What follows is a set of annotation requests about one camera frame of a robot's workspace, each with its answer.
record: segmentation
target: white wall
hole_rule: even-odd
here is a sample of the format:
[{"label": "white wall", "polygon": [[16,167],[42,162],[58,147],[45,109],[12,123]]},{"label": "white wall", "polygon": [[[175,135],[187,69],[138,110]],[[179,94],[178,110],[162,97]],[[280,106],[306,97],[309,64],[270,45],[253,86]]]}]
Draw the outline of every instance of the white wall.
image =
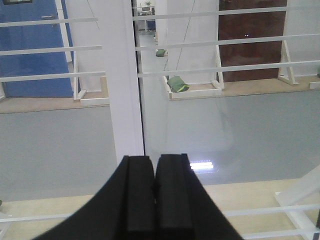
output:
[{"label": "white wall", "polygon": [[[161,7],[167,4],[168,14],[190,13],[194,0],[163,1]],[[195,0],[193,12],[216,11],[219,1]],[[307,3],[301,0],[289,0],[288,6],[317,5],[319,1],[310,0]],[[167,23],[158,25],[159,44],[178,44],[184,42],[188,18],[168,19]],[[192,17],[185,42],[205,42],[216,40],[217,18]],[[320,33],[320,15],[317,8],[306,10],[291,10],[287,13],[285,35],[316,34]],[[319,60],[320,37],[303,37],[298,40],[289,40],[288,47],[292,61]],[[180,49],[168,51],[168,66],[170,70],[176,70],[180,55]],[[180,56],[177,70],[203,69],[215,67],[215,49],[213,47],[184,48]],[[315,75],[318,66],[297,66],[293,68],[296,76]],[[203,73],[193,75],[180,75],[187,83],[209,83],[215,74]]]},{"label": "white wall", "polygon": [[[92,12],[95,1],[67,0],[65,1],[68,18],[91,18],[96,17]],[[99,29],[99,22],[71,23],[70,31],[74,46],[101,45],[102,36]],[[79,72],[104,71],[105,62],[101,50],[78,51],[77,52]],[[80,86],[88,92],[101,91],[100,78],[98,76],[81,77]]]},{"label": "white wall", "polygon": [[[167,2],[168,14],[211,12],[217,9],[217,2],[212,0],[185,0],[183,4],[180,1]],[[215,23],[215,16],[192,17],[190,22],[188,17],[168,19],[167,43],[179,44],[214,41],[217,37]],[[186,47],[182,49],[182,52],[180,48],[169,49],[168,68],[169,70],[213,68],[215,67],[214,49],[213,46]],[[189,84],[210,83],[214,79],[213,73],[181,74],[180,76]]]},{"label": "white wall", "polygon": [[102,45],[102,50],[81,52],[79,68],[106,72],[117,160],[143,155],[131,0],[68,0],[67,10],[69,18],[98,17],[98,23],[74,23],[70,28],[75,46]]},{"label": "white wall", "polygon": [[[319,5],[318,0],[289,0],[288,6]],[[305,10],[292,10],[287,13],[285,35],[303,35],[320,33],[319,8]],[[288,40],[288,48],[291,60],[310,61],[319,60],[320,37],[301,37],[301,39]],[[316,65],[295,66],[293,73],[296,76],[316,75]]]},{"label": "white wall", "polygon": [[[167,0],[155,0],[155,14],[166,15],[168,14]],[[156,19],[155,28],[157,34],[158,45],[168,44],[168,20],[167,19]]]}]

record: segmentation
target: green cushion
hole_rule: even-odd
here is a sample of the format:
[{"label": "green cushion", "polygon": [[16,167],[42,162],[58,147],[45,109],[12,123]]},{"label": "green cushion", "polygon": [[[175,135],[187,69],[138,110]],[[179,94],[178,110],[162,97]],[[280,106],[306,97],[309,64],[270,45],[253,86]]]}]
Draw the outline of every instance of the green cushion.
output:
[{"label": "green cushion", "polygon": [[190,85],[186,84],[179,76],[171,77],[167,81],[167,84],[170,86],[171,92],[173,93],[184,92],[190,88]]},{"label": "green cushion", "polygon": [[158,49],[157,51],[156,51],[156,56],[157,57],[164,57],[165,56],[165,53],[166,53],[166,50],[164,50],[164,49]]}]

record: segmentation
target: wooden door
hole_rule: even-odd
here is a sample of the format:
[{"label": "wooden door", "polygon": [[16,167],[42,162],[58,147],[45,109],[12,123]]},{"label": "wooden door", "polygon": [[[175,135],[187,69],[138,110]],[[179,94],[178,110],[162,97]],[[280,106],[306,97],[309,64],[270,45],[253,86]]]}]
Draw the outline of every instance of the wooden door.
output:
[{"label": "wooden door", "polygon": [[[287,0],[220,0],[219,10],[285,7]],[[258,12],[219,16],[219,40],[262,38],[284,34],[286,12]],[[221,45],[223,67],[279,63],[281,41]],[[278,77],[278,68],[224,72],[224,82]]]}]

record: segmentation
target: gray floor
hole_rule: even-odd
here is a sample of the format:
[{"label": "gray floor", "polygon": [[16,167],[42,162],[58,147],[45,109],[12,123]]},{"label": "gray floor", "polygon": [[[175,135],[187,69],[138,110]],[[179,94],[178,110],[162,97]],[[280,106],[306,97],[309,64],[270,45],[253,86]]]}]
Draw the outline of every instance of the gray floor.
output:
[{"label": "gray floor", "polygon": [[0,114],[0,199],[94,194],[117,166],[110,108]]},{"label": "gray floor", "polygon": [[[143,71],[166,60],[146,51]],[[144,78],[142,93],[154,166],[165,153],[210,160],[198,172],[207,185],[300,178],[320,164],[320,91],[169,101],[159,78]],[[4,201],[94,194],[117,165],[108,106],[0,114],[0,131]]]},{"label": "gray floor", "polygon": [[[164,62],[145,51],[142,66],[162,71]],[[164,153],[210,160],[203,184],[300,178],[320,164],[320,91],[170,101],[160,78],[145,77],[142,99],[153,164]]]}]

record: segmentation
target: beige floor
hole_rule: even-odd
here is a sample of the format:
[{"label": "beige floor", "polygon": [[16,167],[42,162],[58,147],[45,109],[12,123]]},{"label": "beige floor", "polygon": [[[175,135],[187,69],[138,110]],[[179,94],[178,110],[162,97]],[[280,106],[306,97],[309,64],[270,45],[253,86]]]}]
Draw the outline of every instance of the beige floor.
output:
[{"label": "beige floor", "polygon": [[[84,98],[102,98],[101,92],[89,92]],[[9,97],[0,101],[0,114],[27,113],[62,109],[90,108],[72,97]]]},{"label": "beige floor", "polygon": [[[207,185],[206,191],[222,211],[278,207],[275,192],[281,192],[292,185],[296,179],[261,182]],[[73,196],[51,199],[37,199],[4,202],[0,211],[14,217],[72,213],[86,203],[92,196]],[[320,193],[305,199],[301,204],[320,203]],[[315,223],[317,210],[306,214]],[[228,218],[240,234],[295,229],[285,213],[264,215],[233,216]],[[58,224],[60,220],[13,223],[3,240],[26,240],[43,233]],[[268,238],[273,240],[302,240],[300,236]]]},{"label": "beige floor", "polygon": [[[225,89],[222,91],[222,94],[217,97],[313,91],[309,89],[310,82],[318,82],[320,81],[320,78],[317,77],[316,75],[303,76],[303,77],[296,77],[296,81],[299,84],[295,86],[291,86],[276,78],[226,82],[224,84]],[[210,83],[191,84],[188,91],[210,90],[210,89],[214,89],[213,85]]]},{"label": "beige floor", "polygon": [[[225,90],[219,97],[310,91],[310,82],[320,81],[320,78],[318,78],[317,76],[305,76],[297,77],[296,80],[300,83],[296,86],[291,86],[278,79],[227,82],[225,83]],[[209,83],[192,84],[188,91],[208,90],[213,88],[214,87],[212,86],[212,84]],[[84,98],[102,98],[102,94],[100,92],[91,92],[87,93]],[[5,98],[4,100],[0,101],[0,114],[78,109],[89,107],[91,106],[81,106],[80,101],[74,101],[72,97],[13,97]]]}]

